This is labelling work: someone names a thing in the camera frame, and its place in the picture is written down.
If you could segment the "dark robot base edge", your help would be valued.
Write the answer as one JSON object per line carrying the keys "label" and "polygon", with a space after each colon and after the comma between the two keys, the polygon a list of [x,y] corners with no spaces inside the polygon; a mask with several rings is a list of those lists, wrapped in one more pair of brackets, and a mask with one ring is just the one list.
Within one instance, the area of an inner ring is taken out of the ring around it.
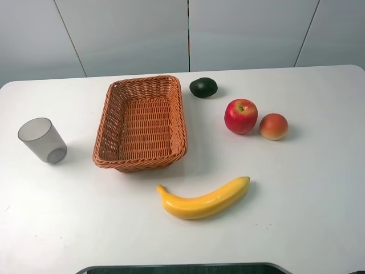
{"label": "dark robot base edge", "polygon": [[209,273],[289,273],[287,270],[265,263],[249,264],[185,264],[185,265],[150,265],[150,266],[108,266],[89,267],[78,273],[86,274],[209,274]]}

